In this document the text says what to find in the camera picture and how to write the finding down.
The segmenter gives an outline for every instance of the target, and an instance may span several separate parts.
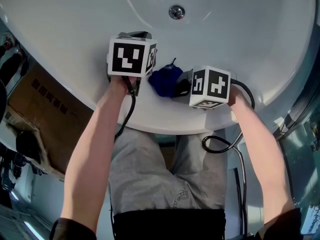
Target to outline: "blue plush toy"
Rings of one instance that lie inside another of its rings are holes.
[[[178,78],[183,73],[180,67],[174,65],[176,58],[158,71],[152,72],[148,82],[153,86],[156,93],[161,97],[171,98],[175,94]]]

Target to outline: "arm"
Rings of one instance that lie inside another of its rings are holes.
[[[228,104],[239,122],[254,172],[261,184],[266,224],[295,208],[286,183],[283,154],[274,136],[234,86],[230,88]]]
[[[113,77],[70,158],[64,181],[62,218],[97,230],[105,199],[117,120],[127,87]]]

